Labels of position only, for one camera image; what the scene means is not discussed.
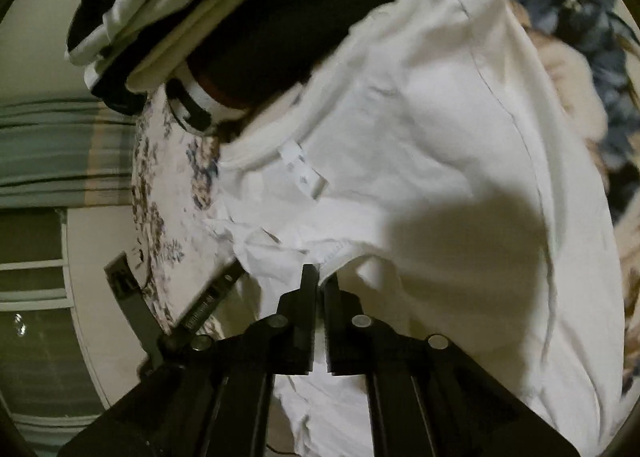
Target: cable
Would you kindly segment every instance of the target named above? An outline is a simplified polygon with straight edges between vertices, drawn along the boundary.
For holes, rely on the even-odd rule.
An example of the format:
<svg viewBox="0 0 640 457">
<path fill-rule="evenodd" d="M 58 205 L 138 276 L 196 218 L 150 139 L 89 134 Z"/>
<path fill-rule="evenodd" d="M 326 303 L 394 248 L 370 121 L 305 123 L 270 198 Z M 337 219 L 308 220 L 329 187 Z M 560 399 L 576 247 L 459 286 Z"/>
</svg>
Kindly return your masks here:
<svg viewBox="0 0 640 457">
<path fill-rule="evenodd" d="M 277 453 L 278 455 L 293 455 L 294 457 L 300 457 L 297 453 L 279 452 L 278 450 L 274 449 L 270 445 L 267 445 L 267 448 L 272 452 Z"/>
</svg>

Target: window pane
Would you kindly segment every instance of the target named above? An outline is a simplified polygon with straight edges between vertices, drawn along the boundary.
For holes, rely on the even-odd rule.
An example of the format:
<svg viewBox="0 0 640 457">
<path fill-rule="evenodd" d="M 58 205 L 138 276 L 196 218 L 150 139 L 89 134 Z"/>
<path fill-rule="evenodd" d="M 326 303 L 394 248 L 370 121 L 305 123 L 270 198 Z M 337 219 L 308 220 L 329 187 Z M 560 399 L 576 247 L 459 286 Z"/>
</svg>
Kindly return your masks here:
<svg viewBox="0 0 640 457">
<path fill-rule="evenodd" d="M 60 218 L 53 208 L 0 212 L 0 263 L 62 258 Z"/>
<path fill-rule="evenodd" d="M 65 277 L 62 273 L 62 267 L 0 271 L 0 293 L 64 288 Z"/>
<path fill-rule="evenodd" d="M 0 312 L 0 391 L 11 413 L 76 417 L 103 411 L 68 309 Z"/>
</svg>

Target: curtain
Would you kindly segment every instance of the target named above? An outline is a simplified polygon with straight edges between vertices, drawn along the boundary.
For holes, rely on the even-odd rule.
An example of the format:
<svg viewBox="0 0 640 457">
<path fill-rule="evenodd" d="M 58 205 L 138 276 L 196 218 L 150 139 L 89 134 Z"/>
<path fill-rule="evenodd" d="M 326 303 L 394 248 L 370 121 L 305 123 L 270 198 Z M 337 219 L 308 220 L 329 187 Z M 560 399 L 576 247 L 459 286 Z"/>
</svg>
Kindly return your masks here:
<svg viewBox="0 0 640 457">
<path fill-rule="evenodd" d="M 130 204 L 134 133 L 92 98 L 0 104 L 0 208 Z"/>
</svg>

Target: wall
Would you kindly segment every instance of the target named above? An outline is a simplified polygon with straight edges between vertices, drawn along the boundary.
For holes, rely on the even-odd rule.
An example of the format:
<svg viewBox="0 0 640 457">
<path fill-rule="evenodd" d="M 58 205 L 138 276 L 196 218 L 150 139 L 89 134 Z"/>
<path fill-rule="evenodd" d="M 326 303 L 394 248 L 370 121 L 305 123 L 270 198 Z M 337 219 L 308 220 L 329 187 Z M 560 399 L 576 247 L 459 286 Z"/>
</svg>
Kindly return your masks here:
<svg viewBox="0 0 640 457">
<path fill-rule="evenodd" d="M 88 94 L 84 69 L 64 58 L 79 1 L 14 1 L 0 22 L 0 99 Z"/>
<path fill-rule="evenodd" d="M 131 207 L 68 209 L 66 234 L 82 337 L 102 389 L 114 404 L 138 383 L 136 369 L 145 357 L 104 274 L 111 260 L 134 246 Z"/>
</svg>

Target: metal screw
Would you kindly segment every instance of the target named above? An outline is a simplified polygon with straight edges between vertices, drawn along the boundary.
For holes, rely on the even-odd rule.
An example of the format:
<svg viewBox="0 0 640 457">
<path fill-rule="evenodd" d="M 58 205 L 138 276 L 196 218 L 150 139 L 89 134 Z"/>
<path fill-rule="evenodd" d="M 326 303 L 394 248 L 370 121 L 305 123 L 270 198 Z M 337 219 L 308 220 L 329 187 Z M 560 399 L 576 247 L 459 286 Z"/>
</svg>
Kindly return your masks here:
<svg viewBox="0 0 640 457">
<path fill-rule="evenodd" d="M 449 347 L 449 340 L 442 334 L 434 334 L 433 336 L 429 336 L 429 345 L 433 349 L 442 350 Z"/>
<path fill-rule="evenodd" d="M 281 314 L 273 314 L 267 319 L 267 325 L 269 327 L 273 327 L 274 329 L 280 329 L 289 323 L 289 320 L 286 316 Z"/>
<path fill-rule="evenodd" d="M 195 351 L 206 351 L 211 344 L 212 340 L 208 336 L 196 336 L 191 340 L 191 348 Z"/>
<path fill-rule="evenodd" d="M 351 323 L 353 323 L 353 325 L 356 327 L 366 329 L 373 323 L 373 320 L 370 319 L 366 314 L 357 314 L 356 316 L 351 318 Z"/>
</svg>

